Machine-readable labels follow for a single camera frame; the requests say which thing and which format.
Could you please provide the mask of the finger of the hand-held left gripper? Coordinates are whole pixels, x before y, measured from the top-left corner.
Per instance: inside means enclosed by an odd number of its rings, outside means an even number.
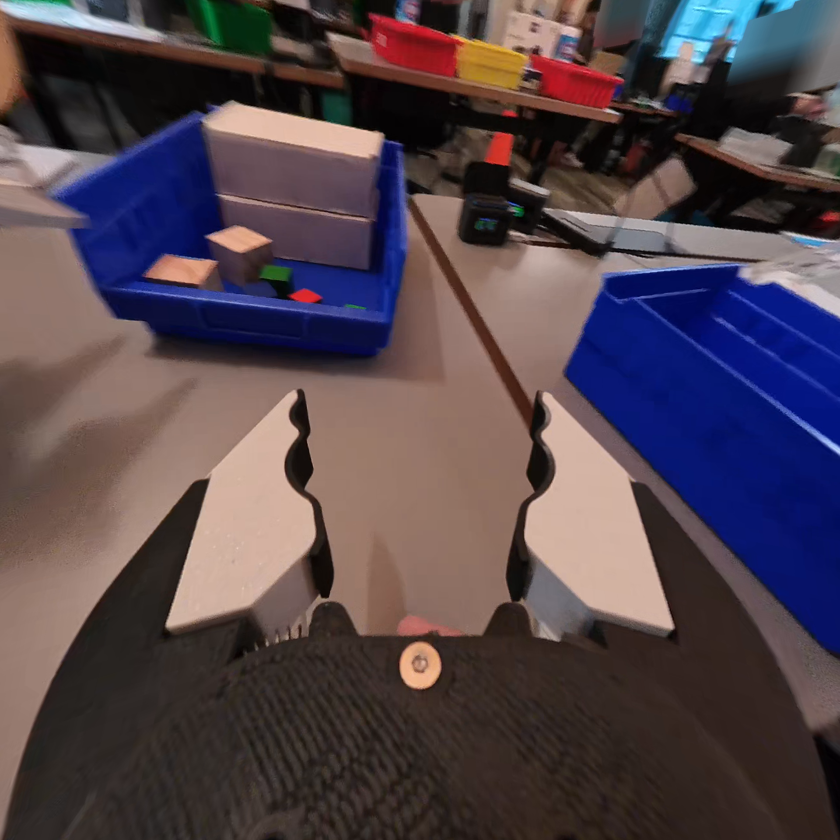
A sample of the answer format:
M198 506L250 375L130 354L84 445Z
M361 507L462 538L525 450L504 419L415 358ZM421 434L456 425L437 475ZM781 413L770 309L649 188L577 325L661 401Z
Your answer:
M1 184L1 228L79 229L89 225L84 213L26 185Z

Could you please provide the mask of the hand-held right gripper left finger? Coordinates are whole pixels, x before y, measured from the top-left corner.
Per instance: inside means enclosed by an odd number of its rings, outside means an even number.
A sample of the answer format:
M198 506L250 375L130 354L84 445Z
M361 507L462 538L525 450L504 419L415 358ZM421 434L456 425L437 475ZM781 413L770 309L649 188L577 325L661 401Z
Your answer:
M307 634L333 585L313 473L305 393L296 389L212 469L171 609L168 634L242 620L260 643Z

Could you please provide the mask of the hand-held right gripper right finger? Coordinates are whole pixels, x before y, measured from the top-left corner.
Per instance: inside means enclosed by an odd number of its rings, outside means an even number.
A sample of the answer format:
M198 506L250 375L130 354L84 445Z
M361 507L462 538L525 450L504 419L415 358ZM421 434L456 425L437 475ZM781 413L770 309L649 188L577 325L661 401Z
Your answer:
M538 637L610 624L666 638L675 623L634 495L615 459L548 392L538 392L507 588Z

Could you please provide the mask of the blue plastic bin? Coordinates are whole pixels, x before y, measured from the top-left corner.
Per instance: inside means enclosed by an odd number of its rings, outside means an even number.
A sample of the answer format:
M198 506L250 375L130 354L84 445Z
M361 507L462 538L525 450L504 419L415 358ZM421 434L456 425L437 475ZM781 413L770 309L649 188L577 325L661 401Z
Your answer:
M607 272L565 376L838 655L838 316L733 264Z
M374 356L388 346L407 252L404 155L386 140L370 270L276 258L294 289L323 298L304 304L236 290L155 284L143 273L163 255L209 258L205 235L222 226L211 166L193 112L54 193L85 214L72 232L81 263L117 319L165 337ZM367 311L343 308L345 303Z

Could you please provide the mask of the grey desk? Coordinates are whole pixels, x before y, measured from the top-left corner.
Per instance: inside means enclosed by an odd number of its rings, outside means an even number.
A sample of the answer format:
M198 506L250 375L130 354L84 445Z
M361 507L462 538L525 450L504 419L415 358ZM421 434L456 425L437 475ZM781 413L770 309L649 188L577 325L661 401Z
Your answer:
M290 390L306 393L335 579L358 629L481 632L506 601L527 424L421 233L373 358L156 339L117 320L63 230L3 228L2 817L92 607L164 515Z

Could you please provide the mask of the background wooden table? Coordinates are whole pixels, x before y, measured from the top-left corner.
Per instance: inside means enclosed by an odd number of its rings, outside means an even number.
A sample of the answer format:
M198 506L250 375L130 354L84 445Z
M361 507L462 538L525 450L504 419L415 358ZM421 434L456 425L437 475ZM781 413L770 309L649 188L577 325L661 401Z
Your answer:
M794 167L751 161L737 154L722 150L716 141L697 138L693 135L677 133L675 135L675 141L688 150L704 154L707 158L726 164L741 172L746 172L765 182L791 186L802 190L818 191L820 193L839 194L839 181L837 178L799 170Z
M317 88L336 91L344 88L343 74L336 69L314 69L290 62L278 62L206 47L177 35L167 35L143 26L92 17L65 7L41 3L2 2L2 12L12 30L19 35L32 35L73 46L177 61L198 67L271 76Z

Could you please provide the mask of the grey adjoining table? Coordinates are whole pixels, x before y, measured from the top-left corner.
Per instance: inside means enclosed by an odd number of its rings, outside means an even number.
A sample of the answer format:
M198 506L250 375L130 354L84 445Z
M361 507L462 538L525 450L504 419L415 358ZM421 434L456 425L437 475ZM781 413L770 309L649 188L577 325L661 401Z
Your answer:
M417 195L411 212L526 424L534 393L554 398L636 480L654 492L745 607L792 689L805 723L838 740L839 664L564 378L606 270L641 259L596 260L552 245L482 248L456 233L461 200Z

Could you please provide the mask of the black flat pad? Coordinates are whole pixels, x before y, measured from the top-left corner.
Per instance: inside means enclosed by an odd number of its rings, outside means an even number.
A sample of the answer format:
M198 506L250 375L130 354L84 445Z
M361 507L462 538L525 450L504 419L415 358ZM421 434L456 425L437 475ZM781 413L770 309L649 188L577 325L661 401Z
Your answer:
M597 258L618 253L628 256L677 256L667 233L630 228L619 218L614 224L595 224L565 211L543 210L539 227L567 245Z

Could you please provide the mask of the black box with lit display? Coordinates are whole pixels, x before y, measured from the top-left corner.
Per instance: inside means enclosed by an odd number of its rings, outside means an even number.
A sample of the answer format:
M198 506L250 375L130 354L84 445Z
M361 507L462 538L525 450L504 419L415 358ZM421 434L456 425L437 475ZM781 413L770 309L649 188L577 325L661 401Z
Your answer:
M511 219L506 197L469 193L463 200L457 235L468 245L501 247L508 240Z

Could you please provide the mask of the small black box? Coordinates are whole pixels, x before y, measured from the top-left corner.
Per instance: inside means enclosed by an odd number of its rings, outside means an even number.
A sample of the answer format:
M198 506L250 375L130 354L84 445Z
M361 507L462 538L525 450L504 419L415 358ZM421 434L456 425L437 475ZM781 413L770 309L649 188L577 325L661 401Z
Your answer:
M507 184L511 229L523 235L532 235L551 197L551 190L545 187L511 178Z

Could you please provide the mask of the white panel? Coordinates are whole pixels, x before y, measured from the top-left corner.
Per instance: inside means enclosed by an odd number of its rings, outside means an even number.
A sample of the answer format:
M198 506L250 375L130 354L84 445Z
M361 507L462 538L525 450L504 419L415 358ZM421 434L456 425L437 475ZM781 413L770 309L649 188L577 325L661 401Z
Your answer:
M673 154L647 173L613 205L619 217L655 220L697 189L681 156Z

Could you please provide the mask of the row of red yellow bins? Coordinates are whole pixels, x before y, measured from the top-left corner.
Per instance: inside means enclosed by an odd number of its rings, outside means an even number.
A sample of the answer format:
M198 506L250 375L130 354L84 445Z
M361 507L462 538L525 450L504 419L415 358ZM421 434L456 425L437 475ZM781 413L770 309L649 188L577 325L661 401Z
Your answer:
M600 123L618 124L623 120L620 112L610 108L588 107L547 98L536 93L483 85L456 77L445 77L396 66L375 54L371 45L359 38L328 32L326 39L342 72L347 76L400 83L414 88L483 99L504 106L558 113Z

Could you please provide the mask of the yellow plastic bin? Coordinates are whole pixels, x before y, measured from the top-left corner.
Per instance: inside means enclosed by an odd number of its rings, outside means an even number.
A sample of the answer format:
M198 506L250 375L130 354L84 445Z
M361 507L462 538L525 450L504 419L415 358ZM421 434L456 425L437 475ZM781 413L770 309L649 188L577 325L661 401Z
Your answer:
M517 90L529 62L528 54L482 40L455 37L456 76L482 86Z

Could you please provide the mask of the white carton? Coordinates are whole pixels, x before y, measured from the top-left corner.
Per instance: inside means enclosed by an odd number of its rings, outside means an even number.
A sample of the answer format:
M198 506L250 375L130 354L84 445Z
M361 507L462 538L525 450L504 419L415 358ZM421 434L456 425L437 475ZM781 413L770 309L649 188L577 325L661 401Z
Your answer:
M541 55L554 59L564 32L564 25L545 17L511 10L503 32L501 47L526 56Z

